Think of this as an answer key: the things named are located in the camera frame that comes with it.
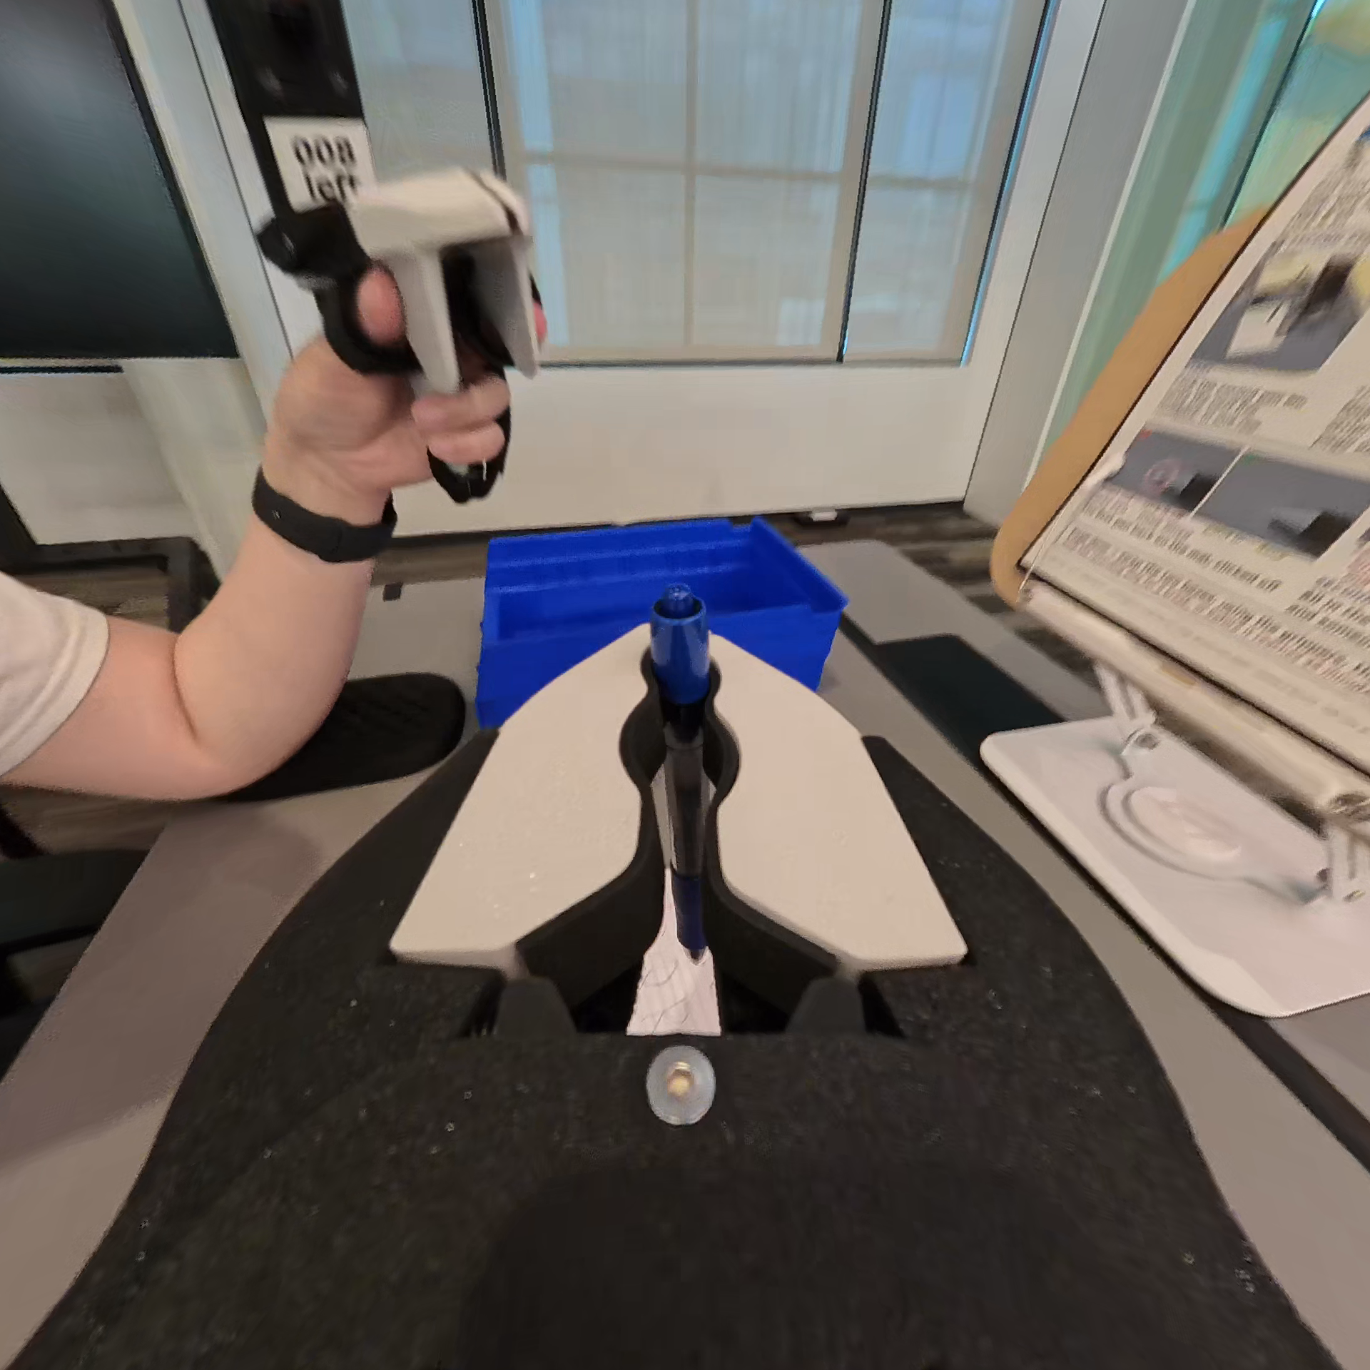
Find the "person's left hand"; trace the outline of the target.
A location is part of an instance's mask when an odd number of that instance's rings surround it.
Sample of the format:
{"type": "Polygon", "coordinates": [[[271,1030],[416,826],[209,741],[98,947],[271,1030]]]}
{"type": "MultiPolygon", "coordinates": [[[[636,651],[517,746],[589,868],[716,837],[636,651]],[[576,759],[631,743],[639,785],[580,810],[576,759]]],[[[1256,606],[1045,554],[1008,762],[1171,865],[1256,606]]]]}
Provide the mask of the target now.
{"type": "Polygon", "coordinates": [[[375,526],[393,492],[430,480],[430,457],[455,469],[494,461],[509,386],[471,353],[461,358],[471,371],[460,392],[416,395],[404,376],[349,369],[316,335],[271,410],[267,485],[316,516],[375,526]]]}

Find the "white book stand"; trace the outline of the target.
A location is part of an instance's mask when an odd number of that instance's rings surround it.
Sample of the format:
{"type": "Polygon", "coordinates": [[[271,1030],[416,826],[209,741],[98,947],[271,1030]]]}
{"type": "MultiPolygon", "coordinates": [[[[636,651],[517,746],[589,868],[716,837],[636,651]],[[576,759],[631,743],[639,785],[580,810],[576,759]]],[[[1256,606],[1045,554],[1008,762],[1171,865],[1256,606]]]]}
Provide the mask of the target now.
{"type": "Polygon", "coordinates": [[[1044,581],[1021,602],[1107,710],[988,736],[993,777],[1215,1000],[1282,1020],[1365,999],[1365,770],[1044,581]]]}

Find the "large paned window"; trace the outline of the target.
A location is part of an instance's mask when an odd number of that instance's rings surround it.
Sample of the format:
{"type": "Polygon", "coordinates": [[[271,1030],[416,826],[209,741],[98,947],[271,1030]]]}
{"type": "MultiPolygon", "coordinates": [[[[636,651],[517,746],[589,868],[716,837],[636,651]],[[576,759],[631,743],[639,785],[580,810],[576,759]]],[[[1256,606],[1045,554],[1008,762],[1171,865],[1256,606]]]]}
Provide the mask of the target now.
{"type": "Polygon", "coordinates": [[[347,2],[375,165],[492,167],[546,361],[965,359],[1042,2],[347,2]]]}

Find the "white document stand with paper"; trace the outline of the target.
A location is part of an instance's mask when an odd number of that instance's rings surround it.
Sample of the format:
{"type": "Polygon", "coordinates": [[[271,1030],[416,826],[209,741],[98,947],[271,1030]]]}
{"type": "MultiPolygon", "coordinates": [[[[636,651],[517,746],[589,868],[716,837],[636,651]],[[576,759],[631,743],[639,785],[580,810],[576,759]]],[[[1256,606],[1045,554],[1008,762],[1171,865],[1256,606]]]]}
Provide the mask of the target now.
{"type": "Polygon", "coordinates": [[[1039,536],[1044,581],[1367,774],[1367,102],[1039,536]]]}

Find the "person's left forearm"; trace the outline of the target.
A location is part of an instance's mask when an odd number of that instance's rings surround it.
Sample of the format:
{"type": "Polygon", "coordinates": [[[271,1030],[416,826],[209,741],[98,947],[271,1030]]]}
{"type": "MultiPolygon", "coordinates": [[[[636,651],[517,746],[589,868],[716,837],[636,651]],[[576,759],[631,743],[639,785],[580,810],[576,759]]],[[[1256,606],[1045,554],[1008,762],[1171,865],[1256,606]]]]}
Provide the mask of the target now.
{"type": "Polygon", "coordinates": [[[132,800],[205,800],[262,780],[336,704],[372,565],[318,560],[253,521],[184,632],[104,620],[91,684],[3,780],[132,800]]]}

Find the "white lined notepad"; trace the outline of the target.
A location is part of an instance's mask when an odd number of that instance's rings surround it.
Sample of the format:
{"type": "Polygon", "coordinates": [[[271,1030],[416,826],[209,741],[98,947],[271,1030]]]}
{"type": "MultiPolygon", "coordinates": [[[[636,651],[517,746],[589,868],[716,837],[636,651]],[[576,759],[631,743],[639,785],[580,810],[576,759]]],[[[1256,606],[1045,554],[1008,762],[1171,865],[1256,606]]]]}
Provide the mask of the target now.
{"type": "Polygon", "coordinates": [[[672,873],[665,873],[662,919],[642,958],[628,1036],[722,1035],[713,953],[698,960],[680,943],[672,873]]]}

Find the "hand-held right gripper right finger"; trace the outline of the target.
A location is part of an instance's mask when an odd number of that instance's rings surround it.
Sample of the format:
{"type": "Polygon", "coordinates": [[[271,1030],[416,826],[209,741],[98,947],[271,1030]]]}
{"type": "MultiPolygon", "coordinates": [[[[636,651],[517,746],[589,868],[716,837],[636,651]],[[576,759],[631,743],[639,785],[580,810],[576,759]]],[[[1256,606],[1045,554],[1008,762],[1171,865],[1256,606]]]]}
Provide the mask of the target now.
{"type": "Polygon", "coordinates": [[[859,731],[722,635],[711,656],[708,947],[724,982],[789,1017],[814,982],[964,963],[859,731]]]}

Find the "blue plastic bin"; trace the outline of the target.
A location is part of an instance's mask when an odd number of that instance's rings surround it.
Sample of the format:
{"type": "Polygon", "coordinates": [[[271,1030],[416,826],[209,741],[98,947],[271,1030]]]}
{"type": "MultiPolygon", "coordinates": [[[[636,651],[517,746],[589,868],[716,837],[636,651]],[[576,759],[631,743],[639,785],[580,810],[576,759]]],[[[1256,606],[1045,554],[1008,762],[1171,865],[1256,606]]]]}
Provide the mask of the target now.
{"type": "Polygon", "coordinates": [[[492,539],[474,689],[481,728],[690,588],[713,635],[817,691],[846,596],[763,519],[695,519],[492,539]]]}

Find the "black computer monitor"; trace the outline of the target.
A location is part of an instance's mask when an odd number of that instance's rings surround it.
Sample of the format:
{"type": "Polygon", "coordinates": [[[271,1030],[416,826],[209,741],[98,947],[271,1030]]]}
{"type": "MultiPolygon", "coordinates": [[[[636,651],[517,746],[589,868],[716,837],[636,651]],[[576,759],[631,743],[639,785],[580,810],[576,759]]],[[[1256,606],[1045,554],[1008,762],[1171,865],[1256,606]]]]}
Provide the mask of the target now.
{"type": "Polygon", "coordinates": [[[1,4],[1,356],[238,356],[111,4],[1,4]]]}

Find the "black wristband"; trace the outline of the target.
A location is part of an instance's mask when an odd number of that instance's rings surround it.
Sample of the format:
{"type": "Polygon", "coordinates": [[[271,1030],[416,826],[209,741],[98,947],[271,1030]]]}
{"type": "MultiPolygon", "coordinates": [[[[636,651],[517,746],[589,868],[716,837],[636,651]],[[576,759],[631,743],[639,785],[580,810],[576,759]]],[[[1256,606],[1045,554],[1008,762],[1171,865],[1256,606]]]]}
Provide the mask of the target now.
{"type": "Polygon", "coordinates": [[[292,501],[269,483],[262,469],[253,480],[251,514],[284,544],[331,567],[375,562],[390,547],[398,524],[391,496],[377,523],[357,526],[292,501]]]}

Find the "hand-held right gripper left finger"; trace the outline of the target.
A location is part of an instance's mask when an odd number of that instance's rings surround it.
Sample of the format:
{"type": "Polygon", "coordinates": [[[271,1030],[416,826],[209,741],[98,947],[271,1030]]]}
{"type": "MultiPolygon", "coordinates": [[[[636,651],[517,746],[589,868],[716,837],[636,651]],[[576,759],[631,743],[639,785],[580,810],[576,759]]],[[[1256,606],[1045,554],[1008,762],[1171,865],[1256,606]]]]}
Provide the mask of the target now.
{"type": "Polygon", "coordinates": [[[548,981],[582,1030],[624,1031],[662,927],[662,713],[638,625],[491,736],[388,950],[548,981]]]}

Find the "brown clipboard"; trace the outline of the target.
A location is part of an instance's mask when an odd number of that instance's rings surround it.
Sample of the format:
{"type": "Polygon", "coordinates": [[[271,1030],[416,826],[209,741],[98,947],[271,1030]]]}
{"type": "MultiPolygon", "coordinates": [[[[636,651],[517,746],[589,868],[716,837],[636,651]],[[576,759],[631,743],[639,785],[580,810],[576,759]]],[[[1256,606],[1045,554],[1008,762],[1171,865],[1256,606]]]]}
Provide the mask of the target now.
{"type": "Polygon", "coordinates": [[[1000,524],[988,573],[998,599],[1024,607],[1022,558],[1070,495],[1107,451],[1124,420],[1172,353],[1177,340],[1223,281],[1270,209],[1205,239],[1153,293],[1101,369],[1070,423],[1045,451],[1032,479],[1000,524]]]}

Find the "blue retractable pen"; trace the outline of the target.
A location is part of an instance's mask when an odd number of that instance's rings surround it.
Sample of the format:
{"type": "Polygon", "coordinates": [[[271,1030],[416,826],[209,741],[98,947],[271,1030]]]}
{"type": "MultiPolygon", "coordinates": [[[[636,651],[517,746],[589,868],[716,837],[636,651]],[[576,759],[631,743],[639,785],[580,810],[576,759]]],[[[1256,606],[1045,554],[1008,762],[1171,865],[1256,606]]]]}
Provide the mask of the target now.
{"type": "Polygon", "coordinates": [[[662,591],[649,624],[649,655],[662,713],[664,797],[677,940],[698,965],[708,950],[703,919],[706,704],[711,691],[708,612],[685,585],[662,591]]]}

